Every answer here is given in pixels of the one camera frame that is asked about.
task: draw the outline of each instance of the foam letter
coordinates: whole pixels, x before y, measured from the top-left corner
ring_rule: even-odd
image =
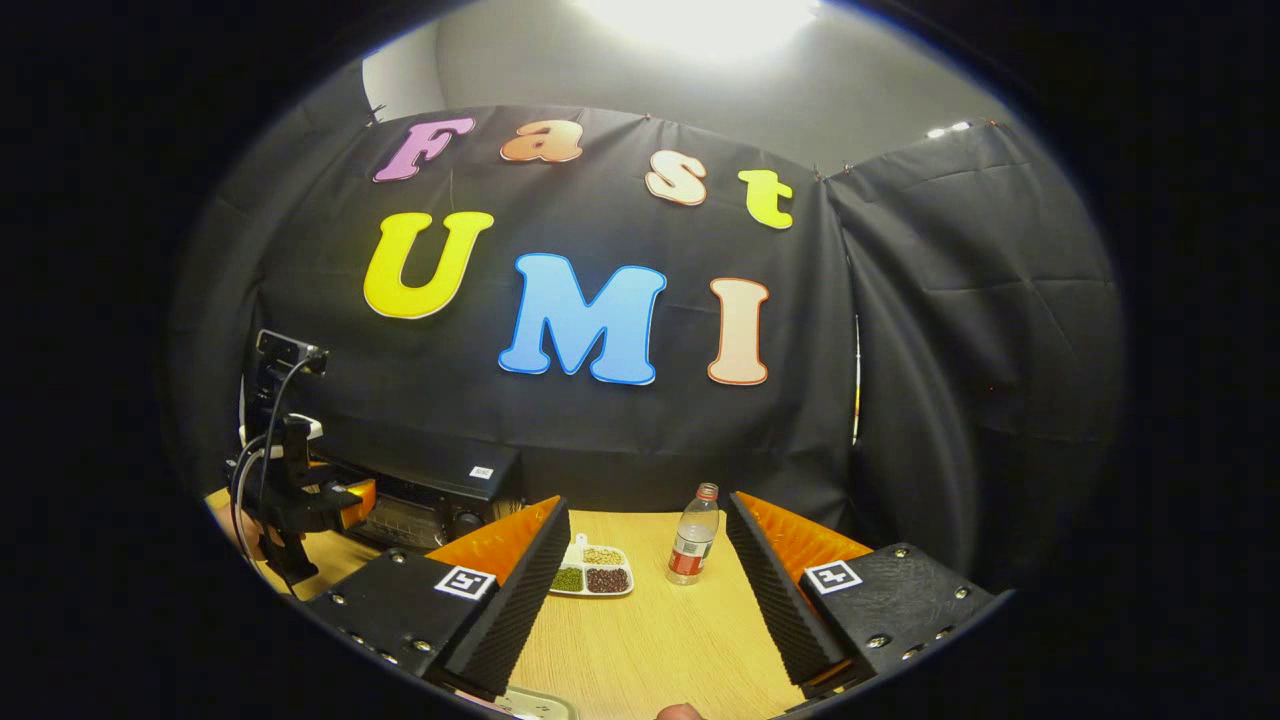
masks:
[[[493,227],[493,215],[453,213],[444,218],[449,237],[444,241],[431,282],[422,287],[404,287],[401,282],[404,260],[417,233],[430,224],[431,217],[426,213],[397,213],[383,220],[383,237],[365,273],[365,301],[379,315],[416,320],[448,305],[462,284],[476,237],[480,231]]]
[[[572,120],[538,120],[522,126],[516,135],[499,151],[504,160],[567,163],[582,154],[577,146],[582,126]]]
[[[681,205],[699,205],[707,200],[707,187],[698,181],[707,177],[707,168],[698,158],[659,150],[649,159],[649,165],[653,172],[644,177],[649,192]]]
[[[778,197],[791,197],[791,187],[778,182],[773,170],[742,170],[737,179],[746,182],[746,209],[760,224],[785,231],[791,215],[778,211]]]
[[[769,377],[760,363],[760,304],[769,288],[739,278],[716,278],[712,292],[721,299],[721,350],[707,374],[727,386],[758,386]]]
[[[543,352],[545,328],[564,374],[576,373],[604,336],[600,356],[591,363],[595,379],[634,386],[653,382],[657,370],[649,364],[649,324],[653,304],[667,287],[662,273],[637,265],[618,268],[588,305],[573,266],[564,258],[530,252],[516,259],[516,269],[525,275],[525,295],[511,347],[498,355],[503,370],[545,373],[552,366],[552,359]]]
[[[388,182],[411,178],[417,174],[417,159],[429,161],[444,151],[453,133],[466,135],[476,127],[472,118],[458,118],[456,120],[440,120],[438,123],[419,123],[408,128],[408,138],[404,145],[396,151],[390,163],[378,170],[374,182]]]

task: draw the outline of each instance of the light fixture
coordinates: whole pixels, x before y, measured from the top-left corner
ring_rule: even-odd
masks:
[[[741,60],[813,22],[813,0],[572,0],[614,32],[653,49]]]

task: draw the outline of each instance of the blue letter m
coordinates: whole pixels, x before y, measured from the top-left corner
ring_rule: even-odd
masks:
[[[657,372],[649,364],[649,322],[654,300],[667,287],[662,273],[637,265],[618,268],[588,305],[564,258],[530,252],[516,259],[516,269],[525,275],[525,295],[511,347],[498,355],[503,370],[545,373],[552,366],[543,352],[547,328],[566,374],[582,366],[603,334],[604,348],[591,363],[595,379],[634,386],[653,382]]]

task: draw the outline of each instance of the water bottle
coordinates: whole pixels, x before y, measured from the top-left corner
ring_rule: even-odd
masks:
[[[717,497],[719,488],[714,484],[698,486],[698,495],[680,516],[676,544],[671,548],[671,560],[667,562],[667,579],[677,585],[696,583],[703,568],[707,566],[707,555],[719,528]]]

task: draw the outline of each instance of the ceiling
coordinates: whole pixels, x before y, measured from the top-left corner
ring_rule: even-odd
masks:
[[[503,104],[648,113],[823,174],[925,141],[929,129],[959,120],[1014,119],[928,46],[840,4],[819,5],[794,32],[764,26],[762,36],[727,23],[726,13],[705,26],[681,13],[700,0],[650,3],[666,24],[641,37],[631,32],[635,23],[604,22],[582,1],[466,5],[366,58],[369,100],[385,105],[381,120]],[[735,41],[727,45],[733,51],[714,50],[717,38]]]

